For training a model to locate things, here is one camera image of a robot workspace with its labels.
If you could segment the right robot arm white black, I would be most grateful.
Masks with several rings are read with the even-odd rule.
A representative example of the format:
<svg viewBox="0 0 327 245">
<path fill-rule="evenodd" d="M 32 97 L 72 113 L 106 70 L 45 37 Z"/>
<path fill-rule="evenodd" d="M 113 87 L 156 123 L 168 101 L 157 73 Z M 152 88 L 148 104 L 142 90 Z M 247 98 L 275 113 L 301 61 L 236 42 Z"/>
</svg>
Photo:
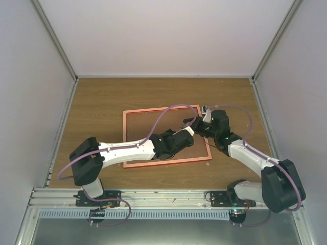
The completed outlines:
<svg viewBox="0 0 327 245">
<path fill-rule="evenodd" d="M 220 152 L 240 161 L 260 177 L 259 183 L 240 179 L 229 184 L 228 204 L 237 207 L 244 200 L 261 202 L 274 213 L 296 211 L 301 207 L 306 193 L 294 163 L 289 159 L 271 158 L 250 146 L 231 131 L 224 110 L 210 111 L 204 107 L 202 116 L 184 119 L 183 123 L 201 137 L 212 138 Z"/>
</svg>

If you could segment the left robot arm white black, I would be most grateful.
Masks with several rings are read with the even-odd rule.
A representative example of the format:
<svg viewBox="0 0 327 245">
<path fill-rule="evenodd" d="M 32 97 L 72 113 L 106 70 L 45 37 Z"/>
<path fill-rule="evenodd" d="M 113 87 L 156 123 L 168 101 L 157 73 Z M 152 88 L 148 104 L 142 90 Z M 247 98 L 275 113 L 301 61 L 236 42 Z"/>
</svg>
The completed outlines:
<svg viewBox="0 0 327 245">
<path fill-rule="evenodd" d="M 194 144 L 194 131 L 186 127 L 177 132 L 169 129 L 149 138 L 123 143 L 99 143 L 95 137 L 85 140 L 69 156 L 74 184 L 87 192 L 94 206 L 105 202 L 99 173 L 108 166 L 136 160 L 167 160 Z"/>
</svg>

